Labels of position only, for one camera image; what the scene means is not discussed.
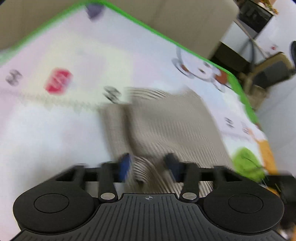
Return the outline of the beige striped knit sweater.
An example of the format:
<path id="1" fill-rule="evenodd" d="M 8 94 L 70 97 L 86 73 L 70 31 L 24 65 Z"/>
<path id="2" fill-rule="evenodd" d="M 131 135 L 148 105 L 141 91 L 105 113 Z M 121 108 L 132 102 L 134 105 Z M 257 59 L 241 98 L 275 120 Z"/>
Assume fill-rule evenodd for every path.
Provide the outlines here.
<path id="1" fill-rule="evenodd" d="M 167 154 L 202 168 L 233 167 L 210 111 L 194 91 L 132 88 L 129 99 L 101 110 L 112 156 L 131 157 L 127 192 L 180 194 L 182 184 L 165 168 Z"/>

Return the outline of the cartoon play mat green border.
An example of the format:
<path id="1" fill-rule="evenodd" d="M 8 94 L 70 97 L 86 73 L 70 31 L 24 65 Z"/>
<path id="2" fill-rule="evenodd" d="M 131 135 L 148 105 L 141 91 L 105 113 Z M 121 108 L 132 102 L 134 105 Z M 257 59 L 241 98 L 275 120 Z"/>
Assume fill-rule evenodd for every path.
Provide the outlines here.
<path id="1" fill-rule="evenodd" d="M 229 114 L 246 131 L 222 128 L 230 156 L 249 149 L 262 166 L 271 151 L 236 78 L 228 84 L 187 78 L 172 63 L 181 52 L 193 66 L 205 59 L 105 3 L 96 18 L 95 1 L 62 11 L 1 56 L 1 240 L 19 232 L 13 202 L 25 190 L 74 164 L 110 161 L 99 108 L 106 89 L 128 100 L 130 87 L 175 93 L 190 88 L 215 119 Z"/>

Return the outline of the black and tan office chair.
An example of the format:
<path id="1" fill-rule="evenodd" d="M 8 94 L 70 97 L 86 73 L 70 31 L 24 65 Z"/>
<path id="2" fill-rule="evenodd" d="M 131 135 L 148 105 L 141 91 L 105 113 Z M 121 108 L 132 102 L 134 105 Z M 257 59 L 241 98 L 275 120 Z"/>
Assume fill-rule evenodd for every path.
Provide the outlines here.
<path id="1" fill-rule="evenodd" d="M 295 75 L 295 41 L 290 45 L 292 60 L 283 52 L 278 52 L 255 63 L 255 42 L 251 42 L 251 62 L 249 72 L 238 74 L 243 91 L 253 110 L 258 110 L 274 85 L 287 81 Z"/>

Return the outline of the white desk with black legs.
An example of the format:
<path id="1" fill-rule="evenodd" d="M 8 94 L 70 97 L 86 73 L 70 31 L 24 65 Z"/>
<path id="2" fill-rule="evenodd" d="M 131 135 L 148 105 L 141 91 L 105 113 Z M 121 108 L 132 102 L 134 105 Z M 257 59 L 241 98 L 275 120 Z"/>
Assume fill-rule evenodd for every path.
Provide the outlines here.
<path id="1" fill-rule="evenodd" d="M 211 61 L 233 74 L 247 73 L 267 55 L 238 20 L 226 31 Z"/>

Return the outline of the beige padded headboard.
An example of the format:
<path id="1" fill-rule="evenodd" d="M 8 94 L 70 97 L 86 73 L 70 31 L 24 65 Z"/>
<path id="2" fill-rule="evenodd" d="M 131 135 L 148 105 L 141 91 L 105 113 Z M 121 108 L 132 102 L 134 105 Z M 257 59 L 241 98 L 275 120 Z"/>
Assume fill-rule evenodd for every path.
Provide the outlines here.
<path id="1" fill-rule="evenodd" d="M 7 49 L 76 1 L 1 1 L 1 49 Z M 111 1 L 198 55 L 210 59 L 239 12 L 234 1 Z"/>

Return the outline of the black microwave on shelf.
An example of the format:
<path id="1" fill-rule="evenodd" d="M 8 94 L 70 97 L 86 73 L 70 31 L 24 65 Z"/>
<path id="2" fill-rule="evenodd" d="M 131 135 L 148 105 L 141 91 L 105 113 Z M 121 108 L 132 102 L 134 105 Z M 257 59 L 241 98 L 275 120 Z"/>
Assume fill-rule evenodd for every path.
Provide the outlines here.
<path id="1" fill-rule="evenodd" d="M 271 12 L 255 1 L 239 1 L 238 6 L 238 20 L 257 34 L 260 33 L 273 18 Z"/>

